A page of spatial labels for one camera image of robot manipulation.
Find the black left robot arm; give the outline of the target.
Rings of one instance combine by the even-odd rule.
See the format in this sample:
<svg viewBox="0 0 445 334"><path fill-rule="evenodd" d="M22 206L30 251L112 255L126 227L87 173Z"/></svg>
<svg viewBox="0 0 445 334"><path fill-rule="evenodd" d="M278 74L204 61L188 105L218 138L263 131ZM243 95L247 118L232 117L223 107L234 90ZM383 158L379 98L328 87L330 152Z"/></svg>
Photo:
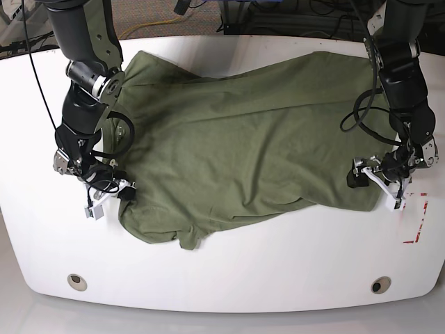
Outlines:
<svg viewBox="0 0 445 334"><path fill-rule="evenodd" d="M351 6L364 29L364 44L371 62L373 83L355 101L350 117L359 127L381 143L395 147L382 159L355 158L347 176L350 188L375 182L399 207L405 190L417 169L438 162L433 136L436 117L428 105L428 88L421 70L418 37L431 1L385 1L366 21L356 1ZM384 95L389 124L398 139L389 139L367 127L365 117L377 95Z"/></svg>

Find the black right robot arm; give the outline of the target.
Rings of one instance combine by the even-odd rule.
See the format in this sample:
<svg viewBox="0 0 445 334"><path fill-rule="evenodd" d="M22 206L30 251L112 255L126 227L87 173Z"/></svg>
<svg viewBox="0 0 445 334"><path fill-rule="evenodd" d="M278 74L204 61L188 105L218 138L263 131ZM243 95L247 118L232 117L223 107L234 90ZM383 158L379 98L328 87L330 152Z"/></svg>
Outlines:
<svg viewBox="0 0 445 334"><path fill-rule="evenodd" d="M62 107L62 121L56 128L58 149L54 170L73 175L88 189L132 200L135 186L125 172L106 164L126 153L134 142L135 128L123 113L115 111L125 73L123 53L113 25L110 1L43 1L56 42L69 63L66 75L70 87ZM129 139L112 153L94 146L107 120L127 124Z"/></svg>

